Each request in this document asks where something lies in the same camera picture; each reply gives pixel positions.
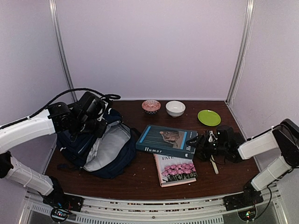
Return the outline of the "blue Humor book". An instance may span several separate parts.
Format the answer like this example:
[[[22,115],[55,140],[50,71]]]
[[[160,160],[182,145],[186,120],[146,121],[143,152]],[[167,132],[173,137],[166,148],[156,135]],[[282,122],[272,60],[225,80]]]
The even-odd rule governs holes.
[[[136,149],[192,160],[196,148],[188,145],[187,142],[197,136],[196,131],[148,125],[136,142]]]

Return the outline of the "navy blue backpack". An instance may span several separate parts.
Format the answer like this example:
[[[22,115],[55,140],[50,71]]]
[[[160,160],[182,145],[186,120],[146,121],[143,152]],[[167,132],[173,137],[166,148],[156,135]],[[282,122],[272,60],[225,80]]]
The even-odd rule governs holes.
[[[136,155],[136,138],[141,133],[122,121],[115,109],[107,110],[102,118],[107,128],[101,138],[85,133],[71,141],[68,131],[57,134],[57,149],[72,165],[59,164],[57,169],[80,170],[112,179],[121,175]]]

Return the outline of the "black pencil case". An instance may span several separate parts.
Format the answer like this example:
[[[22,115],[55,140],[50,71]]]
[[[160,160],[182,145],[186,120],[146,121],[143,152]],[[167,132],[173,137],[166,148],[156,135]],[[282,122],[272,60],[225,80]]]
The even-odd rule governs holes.
[[[242,144],[245,139],[241,133],[234,133],[231,141],[235,142],[236,144]]]

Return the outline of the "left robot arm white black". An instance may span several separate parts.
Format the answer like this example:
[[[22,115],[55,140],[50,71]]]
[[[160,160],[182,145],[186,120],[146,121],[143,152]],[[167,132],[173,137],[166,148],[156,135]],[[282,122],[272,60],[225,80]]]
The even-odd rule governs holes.
[[[78,137],[101,137],[107,127],[103,115],[108,103],[76,104],[69,107],[58,102],[0,127],[0,177],[11,179],[39,192],[57,207],[67,203],[67,196],[57,178],[43,175],[12,156],[10,149],[45,135],[67,133],[70,141]]]

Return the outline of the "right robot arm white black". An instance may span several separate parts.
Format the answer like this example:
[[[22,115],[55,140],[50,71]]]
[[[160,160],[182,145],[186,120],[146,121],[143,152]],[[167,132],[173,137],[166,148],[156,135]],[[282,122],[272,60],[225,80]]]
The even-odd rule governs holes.
[[[226,160],[239,163],[273,149],[280,150],[280,156],[267,168],[248,181],[240,194],[240,203],[251,205],[257,199],[257,192],[263,190],[285,174],[299,166],[299,127],[290,119],[272,126],[261,134],[245,140],[232,127],[219,126],[215,132],[207,131],[187,141],[203,161],[212,155],[223,155]]]

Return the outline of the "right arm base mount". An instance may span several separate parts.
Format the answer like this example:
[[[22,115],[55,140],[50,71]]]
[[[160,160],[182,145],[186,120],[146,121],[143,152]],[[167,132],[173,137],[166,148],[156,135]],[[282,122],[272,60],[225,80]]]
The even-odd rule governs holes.
[[[226,211],[236,210],[238,217],[242,221],[249,222],[257,217],[256,205],[263,202],[263,197],[261,195],[257,195],[251,198],[246,196],[245,193],[239,193],[225,196],[223,198],[223,202]]]

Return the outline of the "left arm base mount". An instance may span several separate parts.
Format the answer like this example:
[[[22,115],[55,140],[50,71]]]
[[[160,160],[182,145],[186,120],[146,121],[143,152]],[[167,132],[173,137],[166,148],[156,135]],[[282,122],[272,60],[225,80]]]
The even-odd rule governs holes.
[[[58,224],[66,221],[73,215],[73,212],[80,212],[84,202],[82,197],[68,194],[50,194],[48,196],[40,194],[40,196],[43,198],[44,204],[52,207],[50,218]]]

